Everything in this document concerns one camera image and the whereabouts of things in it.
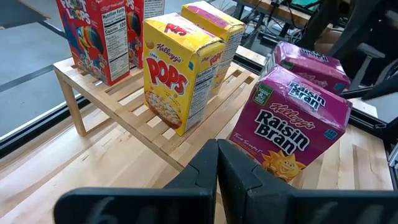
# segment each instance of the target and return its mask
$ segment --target cereal box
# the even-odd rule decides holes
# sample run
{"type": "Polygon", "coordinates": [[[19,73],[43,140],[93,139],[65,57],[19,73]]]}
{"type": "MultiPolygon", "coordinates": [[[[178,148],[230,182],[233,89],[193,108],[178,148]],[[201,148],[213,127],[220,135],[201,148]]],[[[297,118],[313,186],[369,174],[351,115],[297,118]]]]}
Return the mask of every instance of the cereal box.
{"type": "Polygon", "coordinates": [[[241,43],[244,23],[221,12],[205,1],[182,6],[181,16],[225,41],[225,51],[221,57],[210,97],[215,96],[221,88],[226,71],[241,43]]]}
{"type": "Polygon", "coordinates": [[[107,85],[129,74],[125,0],[57,0],[73,61],[107,85]]]}
{"type": "Polygon", "coordinates": [[[344,134],[351,107],[276,65],[253,88],[230,140],[288,182],[344,134]]]}
{"type": "Polygon", "coordinates": [[[182,135],[203,118],[224,42],[172,13],[144,21],[147,106],[182,135]]]}
{"type": "Polygon", "coordinates": [[[275,63],[335,94],[350,84],[339,60],[290,43],[276,45],[262,73],[275,63]]]}
{"type": "Polygon", "coordinates": [[[142,28],[144,19],[164,13],[164,0],[125,0],[130,67],[142,68],[142,28]]]}

